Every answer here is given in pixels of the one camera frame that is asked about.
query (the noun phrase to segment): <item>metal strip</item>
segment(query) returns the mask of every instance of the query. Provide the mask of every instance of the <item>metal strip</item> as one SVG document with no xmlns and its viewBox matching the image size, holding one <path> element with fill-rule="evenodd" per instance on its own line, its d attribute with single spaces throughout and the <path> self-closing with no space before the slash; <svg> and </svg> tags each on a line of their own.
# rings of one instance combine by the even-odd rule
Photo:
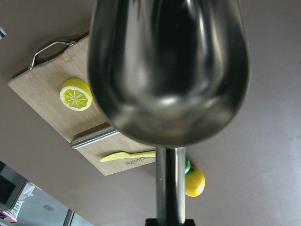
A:
<svg viewBox="0 0 301 226">
<path fill-rule="evenodd" d="M 63 226 L 71 226 L 73 217 L 74 217 L 74 212 L 71 209 L 68 209 Z"/>
<path fill-rule="evenodd" d="M 78 149 L 87 146 L 89 144 L 95 143 L 97 141 L 106 139 L 118 133 L 119 133 L 118 130 L 114 129 L 112 126 L 109 126 L 104 129 L 100 129 L 95 132 L 89 133 L 85 136 L 81 136 L 76 139 L 73 139 L 70 142 L 70 145 L 73 149 Z"/>
</svg>

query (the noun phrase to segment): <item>brown table surface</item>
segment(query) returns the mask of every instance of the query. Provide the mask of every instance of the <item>brown table surface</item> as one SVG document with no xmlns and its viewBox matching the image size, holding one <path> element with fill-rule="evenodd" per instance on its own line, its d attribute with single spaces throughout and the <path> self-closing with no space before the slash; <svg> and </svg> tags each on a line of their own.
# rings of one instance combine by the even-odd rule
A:
<svg viewBox="0 0 301 226">
<path fill-rule="evenodd" d="M 89 29 L 92 0 L 3 0 L 0 160 L 96 226 L 142 226 L 156 216 L 155 164 L 103 176 L 7 85 L 53 39 Z M 301 222 L 301 1 L 241 0 L 252 78 L 217 136 L 187 148 L 206 188 L 186 198 L 202 226 Z"/>
</svg>

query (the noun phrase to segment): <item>wooden cutting board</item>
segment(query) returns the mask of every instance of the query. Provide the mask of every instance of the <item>wooden cutting board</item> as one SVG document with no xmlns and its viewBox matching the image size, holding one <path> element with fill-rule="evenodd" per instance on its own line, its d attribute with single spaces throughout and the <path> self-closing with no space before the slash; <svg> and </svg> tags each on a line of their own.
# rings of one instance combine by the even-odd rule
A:
<svg viewBox="0 0 301 226">
<path fill-rule="evenodd" d="M 68 142 L 86 130 L 107 124 L 95 101 L 85 111 L 76 112 L 66 108 L 59 93 L 69 78 L 87 78 L 87 49 L 89 38 L 69 47 L 56 59 L 26 71 L 12 79 L 8 85 L 41 117 L 43 117 Z M 122 134 L 117 134 L 78 149 L 105 176 L 155 161 L 155 158 L 123 159 L 100 162 L 106 154 L 123 150 L 129 153 L 151 150 Z"/>
</svg>

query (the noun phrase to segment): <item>stainless steel scoop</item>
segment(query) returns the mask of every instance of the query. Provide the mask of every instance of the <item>stainless steel scoop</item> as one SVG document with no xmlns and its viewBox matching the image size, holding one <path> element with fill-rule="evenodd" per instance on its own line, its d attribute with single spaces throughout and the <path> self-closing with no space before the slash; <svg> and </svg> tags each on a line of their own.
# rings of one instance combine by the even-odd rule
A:
<svg viewBox="0 0 301 226">
<path fill-rule="evenodd" d="M 246 47 L 237 0 L 96 3 L 90 84 L 116 129 L 159 147 L 159 225 L 185 222 L 185 149 L 175 147 L 213 136 L 238 111 L 248 85 Z"/>
</svg>

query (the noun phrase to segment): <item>lemon slice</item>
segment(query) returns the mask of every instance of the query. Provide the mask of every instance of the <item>lemon slice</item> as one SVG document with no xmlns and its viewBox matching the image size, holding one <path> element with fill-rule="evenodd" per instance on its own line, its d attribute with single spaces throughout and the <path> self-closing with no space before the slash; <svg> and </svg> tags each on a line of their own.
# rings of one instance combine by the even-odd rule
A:
<svg viewBox="0 0 301 226">
<path fill-rule="evenodd" d="M 60 92 L 62 103 L 74 111 L 84 111 L 92 104 L 92 93 L 88 83 L 82 79 L 68 79 Z"/>
</svg>

